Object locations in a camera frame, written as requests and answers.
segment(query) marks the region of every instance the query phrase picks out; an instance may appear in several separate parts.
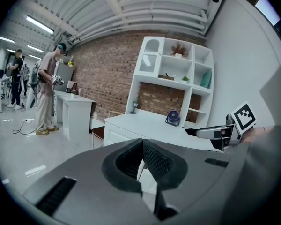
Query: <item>man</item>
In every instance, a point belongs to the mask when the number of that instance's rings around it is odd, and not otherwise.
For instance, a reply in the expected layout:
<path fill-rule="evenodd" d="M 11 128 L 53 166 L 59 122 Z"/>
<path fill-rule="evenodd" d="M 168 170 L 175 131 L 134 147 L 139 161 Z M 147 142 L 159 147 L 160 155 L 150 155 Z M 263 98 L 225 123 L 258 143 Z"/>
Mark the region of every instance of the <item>man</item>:
<path fill-rule="evenodd" d="M 22 79 L 23 79 L 23 83 L 24 83 L 24 97 L 23 98 L 26 98 L 26 95 L 27 95 L 27 93 L 26 93 L 27 92 L 27 82 L 29 79 L 28 73 L 30 73 L 30 69 L 27 66 L 27 64 L 24 64 L 21 69 Z M 22 86 L 20 86 L 19 95 L 21 94 L 21 92 L 22 92 Z"/>
<path fill-rule="evenodd" d="M 20 107 L 20 94 L 19 94 L 19 84 L 21 78 L 21 68 L 23 65 L 23 58 L 22 58 L 22 50 L 18 49 L 15 54 L 15 60 L 12 66 L 9 66 L 8 69 L 12 70 L 12 94 L 13 97 L 11 99 L 11 103 L 7 105 L 7 107 L 13 107 L 14 110 L 19 110 Z"/>
<path fill-rule="evenodd" d="M 47 53 L 39 67 L 38 74 L 43 81 L 39 82 L 40 92 L 37 96 L 37 116 L 36 116 L 36 135 L 47 135 L 50 132 L 57 131 L 59 128 L 52 126 L 52 75 L 56 67 L 57 59 L 63 56 L 66 51 L 64 43 L 58 44 L 53 52 Z"/>

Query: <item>pipe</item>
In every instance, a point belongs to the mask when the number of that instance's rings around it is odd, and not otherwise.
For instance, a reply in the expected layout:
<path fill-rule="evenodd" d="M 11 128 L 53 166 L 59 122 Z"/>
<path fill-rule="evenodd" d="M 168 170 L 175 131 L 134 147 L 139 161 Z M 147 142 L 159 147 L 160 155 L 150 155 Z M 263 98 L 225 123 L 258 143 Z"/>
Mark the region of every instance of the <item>pipe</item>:
<path fill-rule="evenodd" d="M 199 34 L 203 34 L 202 31 L 199 31 L 199 30 L 196 30 L 196 29 L 191 29 L 191 28 L 186 28 L 186 27 L 183 27 L 183 26 L 179 26 L 179 25 L 172 25 L 172 24 L 162 24 L 162 23 L 158 23 L 158 24 L 135 24 L 135 25 L 126 25 L 126 26 L 119 26 L 119 27 L 116 27 L 116 28 L 112 28 L 112 29 L 108 29 L 108 30 L 105 30 L 105 31 L 101 31 L 99 33 L 96 33 L 96 34 L 93 34 L 91 35 L 90 37 L 86 37 L 82 40 L 77 40 L 74 45 L 78 44 L 78 43 L 81 43 L 87 39 L 90 39 L 90 38 L 93 38 L 93 37 L 96 37 L 98 35 L 101 35 L 101 34 L 104 34 L 104 33 L 107 33 L 107 32 L 110 32 L 110 31 L 116 31 L 116 30 L 121 30 L 123 28 L 132 28 L 132 27 L 143 27 L 143 26 L 158 26 L 158 27 L 161 27 L 161 26 L 166 26 L 166 27 L 171 27 L 171 28 L 181 28 L 181 29 L 185 29 L 185 30 L 189 30 L 189 31 L 194 31 L 194 32 L 197 32 Z"/>
<path fill-rule="evenodd" d="M 134 18 L 134 19 L 128 19 L 128 20 L 124 20 L 124 21 L 120 21 L 120 22 L 114 22 L 112 24 L 109 24 L 107 26 L 101 27 L 97 30 L 94 30 L 84 36 L 82 36 L 81 38 L 79 38 L 79 40 L 83 40 L 84 38 L 88 38 L 89 36 L 101 32 L 105 29 L 109 29 L 110 27 L 115 27 L 118 25 L 122 25 L 124 23 L 138 23 L 138 22 L 168 22 L 168 23 L 179 23 L 179 24 L 184 24 L 187 26 L 191 26 L 194 28 L 198 28 L 198 29 L 205 29 L 205 25 L 201 25 L 201 24 L 197 24 L 194 22 L 188 22 L 188 21 L 183 21 L 181 19 L 176 19 L 176 18 L 163 18 L 163 17 L 149 17 L 149 18 Z"/>
<path fill-rule="evenodd" d="M 112 21 L 117 20 L 117 19 L 122 18 L 122 17 L 144 15 L 144 14 L 179 15 L 179 16 L 192 18 L 192 19 L 195 19 L 195 20 L 198 20 L 198 21 L 202 21 L 204 23 L 207 22 L 207 17 L 206 17 L 206 14 L 203 10 L 201 10 L 202 17 L 198 16 L 198 15 L 190 14 L 190 13 L 179 12 L 179 11 L 174 11 L 174 10 L 166 10 L 166 9 L 139 10 L 139 11 L 132 11 L 132 12 L 128 12 L 128 13 L 119 14 L 119 15 L 107 18 L 103 21 L 97 22 L 96 24 L 91 25 L 90 27 L 88 27 L 88 28 L 84 29 L 83 31 L 79 32 L 76 36 L 70 37 L 69 40 L 71 40 L 71 41 L 75 40 L 75 39 L 79 38 L 82 34 L 86 33 L 87 31 L 92 30 L 95 27 L 99 27 L 99 26 L 103 25 L 104 23 L 112 22 Z"/>

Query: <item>gray t-shirt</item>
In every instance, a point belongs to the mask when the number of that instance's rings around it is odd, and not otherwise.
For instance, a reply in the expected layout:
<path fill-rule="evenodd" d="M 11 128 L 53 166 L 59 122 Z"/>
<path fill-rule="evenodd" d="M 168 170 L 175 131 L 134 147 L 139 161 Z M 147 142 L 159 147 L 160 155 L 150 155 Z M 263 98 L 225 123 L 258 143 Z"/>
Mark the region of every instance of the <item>gray t-shirt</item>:
<path fill-rule="evenodd" d="M 39 69 L 42 70 L 46 70 L 47 74 L 52 76 L 54 74 L 54 70 L 56 67 L 56 60 L 53 57 L 53 53 L 49 52 L 47 53 L 44 58 L 43 61 L 41 63 L 41 65 L 39 66 Z M 53 89 L 52 89 L 52 84 L 50 81 L 46 82 L 46 83 L 42 83 L 40 82 L 40 92 L 43 94 L 46 94 L 48 96 L 52 95 Z"/>

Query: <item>tiled floor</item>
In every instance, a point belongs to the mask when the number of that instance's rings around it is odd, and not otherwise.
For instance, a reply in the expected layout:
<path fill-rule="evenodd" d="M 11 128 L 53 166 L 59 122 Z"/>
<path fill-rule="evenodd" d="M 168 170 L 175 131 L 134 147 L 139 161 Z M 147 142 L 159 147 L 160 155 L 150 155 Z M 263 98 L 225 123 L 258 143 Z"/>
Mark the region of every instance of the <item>tiled floor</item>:
<path fill-rule="evenodd" d="M 66 161 L 70 157 L 87 151 L 89 144 L 77 146 L 71 144 L 63 136 L 62 127 L 59 131 L 51 132 L 46 136 L 13 134 L 14 129 L 20 129 L 25 119 L 21 132 L 29 133 L 35 129 L 36 108 L 29 111 L 14 111 L 5 105 L 0 113 L 0 178 L 8 182 L 7 186 L 14 187 L 19 193 L 24 191 L 38 178 Z M 100 140 L 95 140 L 95 148 L 103 145 Z"/>

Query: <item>brick wall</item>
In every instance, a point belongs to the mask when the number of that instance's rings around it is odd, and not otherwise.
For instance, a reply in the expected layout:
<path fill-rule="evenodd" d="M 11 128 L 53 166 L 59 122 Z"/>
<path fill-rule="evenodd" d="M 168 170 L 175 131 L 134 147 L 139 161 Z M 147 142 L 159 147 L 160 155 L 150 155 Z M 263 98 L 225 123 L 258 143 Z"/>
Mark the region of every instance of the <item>brick wall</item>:
<path fill-rule="evenodd" d="M 99 38 L 75 47 L 69 53 L 74 56 L 76 66 L 72 80 L 81 88 L 82 96 L 97 102 L 95 112 L 99 120 L 104 121 L 110 110 L 125 112 L 144 36 L 174 38 L 206 46 L 206 40 L 197 37 L 141 30 Z M 183 95 L 181 90 L 141 83 L 139 108 L 163 115 L 172 109 L 180 111 Z"/>

